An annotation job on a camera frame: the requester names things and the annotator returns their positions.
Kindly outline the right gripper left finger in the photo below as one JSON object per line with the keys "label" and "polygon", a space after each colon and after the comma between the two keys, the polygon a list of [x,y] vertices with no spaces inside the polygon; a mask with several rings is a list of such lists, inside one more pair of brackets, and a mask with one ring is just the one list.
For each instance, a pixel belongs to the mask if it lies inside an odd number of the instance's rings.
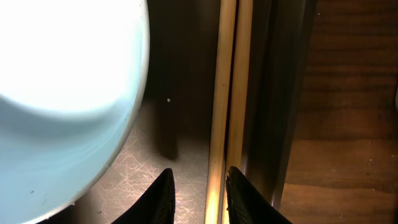
{"label": "right gripper left finger", "polygon": [[172,169],[166,168],[113,224],[173,224],[174,215],[174,176]]}

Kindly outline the light blue bowl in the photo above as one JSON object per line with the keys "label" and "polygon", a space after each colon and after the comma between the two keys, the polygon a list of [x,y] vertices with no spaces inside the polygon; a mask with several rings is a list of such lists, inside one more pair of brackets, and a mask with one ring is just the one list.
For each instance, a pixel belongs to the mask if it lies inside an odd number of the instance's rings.
{"label": "light blue bowl", "polygon": [[149,66],[141,0],[1,1],[1,222],[38,223],[106,172]]}

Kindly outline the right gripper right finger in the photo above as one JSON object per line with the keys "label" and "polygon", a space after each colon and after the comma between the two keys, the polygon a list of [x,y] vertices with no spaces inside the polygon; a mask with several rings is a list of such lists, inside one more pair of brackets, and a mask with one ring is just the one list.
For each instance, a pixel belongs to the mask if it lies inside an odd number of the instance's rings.
{"label": "right gripper right finger", "polygon": [[229,168],[226,193],[230,224],[292,224],[264,199],[235,166]]}

